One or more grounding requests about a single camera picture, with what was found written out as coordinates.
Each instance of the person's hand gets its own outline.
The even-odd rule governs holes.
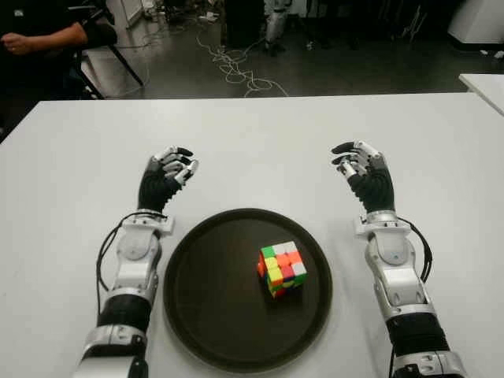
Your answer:
[[[26,55],[33,51],[32,38],[26,35],[7,33],[3,35],[0,41],[14,55]]]

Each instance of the robot leg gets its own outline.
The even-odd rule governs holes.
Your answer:
[[[291,0],[275,0],[273,11],[268,19],[266,28],[266,48],[269,49],[284,33],[285,23],[287,21],[288,7],[291,6]]]

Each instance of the chair leg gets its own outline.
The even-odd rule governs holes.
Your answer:
[[[100,100],[105,99],[103,95],[100,93],[97,87],[89,80],[89,78],[86,76],[86,74],[81,70],[77,69],[77,74],[80,76],[80,78],[83,80],[83,82],[91,89],[91,92]]]
[[[140,84],[143,87],[143,81],[139,78],[139,76],[136,74],[135,71],[130,67],[126,59],[122,56],[122,54],[119,52],[118,49],[114,45],[109,45],[110,50],[113,52],[113,54],[119,59],[119,61],[123,64],[123,66],[128,70],[128,72],[133,76],[133,78],[136,80],[138,84]]]

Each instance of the tray rim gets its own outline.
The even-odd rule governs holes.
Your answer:
[[[247,217],[243,217],[244,219],[247,218],[256,218],[256,219],[262,219],[265,221],[268,221],[268,218],[276,218],[281,219],[282,223],[281,225],[285,228],[287,228],[290,232],[295,233],[299,238],[305,240],[308,242],[310,246],[314,246],[317,254],[318,254],[318,263],[317,267],[320,268],[318,265],[321,265],[322,268],[325,270],[325,277],[327,281],[327,294],[324,296],[325,297],[325,306],[317,309],[317,312],[322,311],[321,314],[315,315],[315,318],[320,319],[322,318],[322,321],[314,321],[315,325],[313,326],[313,323],[310,324],[308,330],[303,334],[302,341],[294,343],[292,346],[290,346],[286,353],[283,354],[280,358],[271,358],[269,360],[263,360],[259,363],[257,362],[250,362],[250,361],[238,361],[238,360],[231,360],[231,359],[226,359],[221,356],[219,356],[216,353],[213,353],[211,350],[207,350],[205,347],[202,347],[200,343],[198,343],[198,340],[194,339],[191,335],[190,332],[187,331],[187,328],[182,325],[182,322],[180,321],[180,317],[178,316],[178,313],[172,308],[172,306],[169,306],[169,302],[173,302],[173,297],[174,297],[174,290],[168,290],[167,287],[171,286],[173,287],[174,285],[169,285],[170,282],[175,282],[175,278],[171,278],[170,275],[169,277],[169,272],[173,270],[173,266],[179,261],[179,256],[181,253],[179,253],[180,249],[185,246],[185,244],[189,243],[191,239],[197,238],[201,235],[202,232],[204,232],[208,227],[212,227],[216,220],[218,220],[219,223],[223,223],[225,221],[231,221],[233,217],[236,217],[238,215],[247,215],[250,214]],[[332,272],[331,272],[331,267],[328,263],[327,258],[325,257],[324,251],[321,249],[320,245],[318,242],[315,240],[312,235],[304,229],[303,226],[301,226],[299,223],[296,221],[285,217],[282,214],[279,214],[277,212],[273,212],[271,210],[266,210],[266,209],[259,209],[259,208],[253,208],[253,207],[245,207],[245,208],[238,208],[238,209],[230,209],[230,210],[225,210],[223,212],[214,214],[210,217],[207,217],[205,220],[202,220],[200,223],[198,223],[196,226],[194,226],[183,238],[180,240],[178,245],[176,246],[175,250],[173,251],[172,255],[170,256],[169,262],[166,266],[165,269],[165,279],[163,282],[163,288],[162,288],[162,298],[163,298],[163,317],[166,320],[166,324],[169,324],[170,328],[172,329],[174,335],[178,339],[178,341],[185,347],[187,351],[190,352],[191,355],[197,357],[199,360],[205,362],[208,365],[213,366],[214,368],[217,369],[222,369],[227,372],[234,372],[234,373],[259,373],[259,372],[266,372],[269,370],[273,370],[276,368],[279,368],[280,366],[290,364],[297,358],[301,356],[306,350],[309,349],[309,347],[319,338],[321,335],[322,331],[325,329],[326,324],[328,323],[328,318],[329,314],[331,312],[332,308],[332,296],[333,296],[333,282],[332,282]]]

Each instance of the black cable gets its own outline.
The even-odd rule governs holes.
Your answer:
[[[431,274],[431,268],[432,268],[432,250],[431,250],[431,247],[428,245],[427,240],[422,235],[422,233],[420,232],[420,230],[413,223],[411,223],[409,220],[406,220],[406,219],[401,218],[401,217],[398,217],[398,219],[400,219],[401,221],[406,222],[407,224],[409,224],[409,226],[411,227],[411,230],[415,234],[418,235],[418,237],[420,238],[420,240],[422,242],[422,245],[424,246],[424,268],[422,269],[422,273],[420,274],[420,279],[422,280],[422,282],[425,283],[427,281],[427,278]],[[394,368],[394,356],[395,356],[395,351],[394,351],[394,347],[392,347],[391,361],[390,361],[390,365],[388,367],[388,378],[392,378],[392,369]]]
[[[161,217],[163,219],[166,219],[166,215],[162,214],[156,214],[148,211],[137,211],[135,213],[128,214],[126,217],[123,217],[120,222],[117,224],[116,227],[114,227],[109,234],[105,237],[105,240],[103,240],[102,245],[100,246],[100,251],[98,252],[98,257],[96,259],[96,299],[97,299],[97,322],[100,317],[100,313],[102,312],[102,300],[100,298],[100,285],[102,285],[103,289],[105,291],[108,291],[109,288],[103,282],[102,278],[102,262],[103,258],[105,257],[107,251],[109,250],[110,246],[112,245],[113,241],[115,240],[117,233],[119,232],[119,229],[122,227],[123,222],[126,221],[129,217],[132,217],[134,215],[151,215],[155,217]]]
[[[409,224],[411,227],[412,231],[418,235],[420,238],[422,245],[424,246],[424,268],[422,269],[422,273],[420,274],[420,278],[423,282],[427,281],[427,278],[431,274],[431,267],[432,267],[432,251],[431,247],[428,245],[427,240],[425,237],[422,235],[420,230],[409,220],[406,220],[404,218],[399,217],[399,219],[403,222],[406,222]]]
[[[391,363],[388,366],[388,378],[392,378],[392,369],[394,368],[394,347],[392,347],[392,354],[391,354]]]

